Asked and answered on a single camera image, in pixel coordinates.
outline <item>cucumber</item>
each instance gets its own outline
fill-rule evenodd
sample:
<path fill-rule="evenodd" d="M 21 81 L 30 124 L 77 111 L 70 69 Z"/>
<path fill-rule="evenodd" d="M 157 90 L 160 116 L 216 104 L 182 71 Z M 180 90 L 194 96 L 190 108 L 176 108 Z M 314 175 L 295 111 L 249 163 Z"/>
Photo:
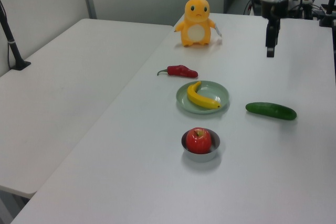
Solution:
<path fill-rule="evenodd" d="M 245 108 L 251 113 L 283 120 L 294 120 L 297 116 L 296 112 L 291 108 L 270 102 L 253 102 L 247 104 Z"/>

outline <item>silver bowl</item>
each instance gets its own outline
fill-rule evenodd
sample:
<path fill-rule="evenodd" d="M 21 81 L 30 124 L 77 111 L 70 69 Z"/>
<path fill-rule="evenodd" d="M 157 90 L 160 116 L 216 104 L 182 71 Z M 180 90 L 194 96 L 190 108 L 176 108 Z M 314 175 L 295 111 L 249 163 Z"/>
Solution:
<path fill-rule="evenodd" d="M 219 136 L 212 130 L 206 129 L 209 131 L 210 135 L 211 135 L 211 148 L 210 151 L 206 154 L 196 154 L 196 153 L 192 153 L 188 150 L 187 146 L 186 146 L 186 137 L 189 131 L 187 131 L 186 133 L 184 133 L 184 135 L 182 136 L 182 146 L 184 148 L 184 152 L 186 154 L 186 156 L 191 159 L 192 161 L 195 162 L 208 162 L 210 160 L 212 160 L 216 154 L 217 154 L 217 149 L 220 145 L 220 140 L 219 140 Z"/>

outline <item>red chili pepper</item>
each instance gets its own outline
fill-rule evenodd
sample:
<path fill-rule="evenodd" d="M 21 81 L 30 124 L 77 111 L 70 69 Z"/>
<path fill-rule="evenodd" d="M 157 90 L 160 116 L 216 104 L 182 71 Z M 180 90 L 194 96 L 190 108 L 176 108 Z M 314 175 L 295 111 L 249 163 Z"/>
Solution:
<path fill-rule="evenodd" d="M 170 76 L 183 76 L 189 78 L 196 78 L 198 76 L 196 71 L 191 70 L 184 65 L 169 66 L 167 69 L 157 72 L 157 75 L 161 72 L 167 72 Z"/>

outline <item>banana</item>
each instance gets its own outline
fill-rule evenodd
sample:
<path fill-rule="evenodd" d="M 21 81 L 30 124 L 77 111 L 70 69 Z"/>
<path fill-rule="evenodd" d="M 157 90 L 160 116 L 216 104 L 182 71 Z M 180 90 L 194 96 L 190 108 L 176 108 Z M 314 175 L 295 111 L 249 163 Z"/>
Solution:
<path fill-rule="evenodd" d="M 187 89 L 188 99 L 195 103 L 198 106 L 207 108 L 207 109 L 219 109 L 221 104 L 214 99 L 204 97 L 196 93 L 197 88 L 201 85 L 201 82 L 198 81 L 195 84 L 191 84 Z"/>

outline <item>apple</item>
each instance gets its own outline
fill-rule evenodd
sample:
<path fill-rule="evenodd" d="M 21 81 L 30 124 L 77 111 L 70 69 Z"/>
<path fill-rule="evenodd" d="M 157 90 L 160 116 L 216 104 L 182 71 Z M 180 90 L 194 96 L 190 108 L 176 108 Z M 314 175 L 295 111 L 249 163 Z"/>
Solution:
<path fill-rule="evenodd" d="M 207 129 L 196 127 L 188 131 L 187 149 L 195 154 L 206 154 L 210 151 L 211 135 Z"/>

